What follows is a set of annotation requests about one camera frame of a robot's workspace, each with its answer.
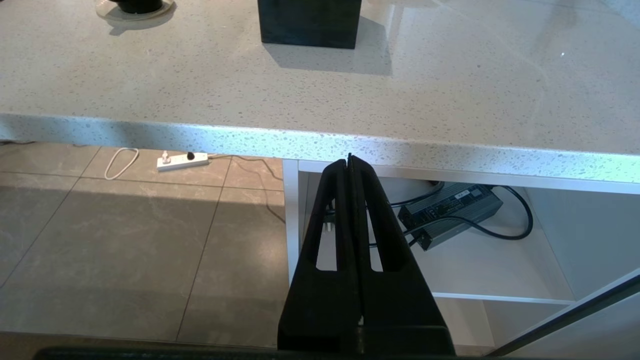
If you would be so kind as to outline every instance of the white speckled countertop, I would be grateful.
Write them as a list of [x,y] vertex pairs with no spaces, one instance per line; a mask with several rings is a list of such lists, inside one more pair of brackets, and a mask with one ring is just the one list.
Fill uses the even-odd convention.
[[640,183],[640,31],[598,1],[363,0],[354,51],[176,4],[0,2],[0,138]]

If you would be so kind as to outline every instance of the gray tile floor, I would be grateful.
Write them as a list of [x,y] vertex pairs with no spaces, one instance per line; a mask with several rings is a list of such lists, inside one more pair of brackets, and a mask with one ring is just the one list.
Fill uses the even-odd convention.
[[107,181],[115,150],[0,146],[0,331],[274,347],[282,162],[158,174],[161,151],[142,150]]

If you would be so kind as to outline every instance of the black object on glass plate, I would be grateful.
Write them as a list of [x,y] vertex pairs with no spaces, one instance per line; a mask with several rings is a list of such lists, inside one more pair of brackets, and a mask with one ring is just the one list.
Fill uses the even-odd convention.
[[150,13],[162,7],[162,0],[110,0],[125,13]]
[[354,49],[362,0],[258,0],[262,42]]

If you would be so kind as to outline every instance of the black box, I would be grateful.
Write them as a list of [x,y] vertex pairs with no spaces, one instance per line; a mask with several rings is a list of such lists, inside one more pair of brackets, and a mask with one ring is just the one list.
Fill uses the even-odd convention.
[[258,0],[262,42],[354,49],[362,0]]

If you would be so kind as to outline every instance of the label on charger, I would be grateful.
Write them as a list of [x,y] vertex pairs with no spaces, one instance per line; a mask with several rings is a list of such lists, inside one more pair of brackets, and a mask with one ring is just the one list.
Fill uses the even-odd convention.
[[461,193],[457,194],[457,195],[455,196],[455,198],[456,198],[456,200],[460,200],[461,198],[463,198],[463,197],[465,197],[465,196],[467,196],[467,195],[469,195],[469,194],[470,194],[469,190],[465,190],[465,191],[463,191],[463,192],[461,192]]

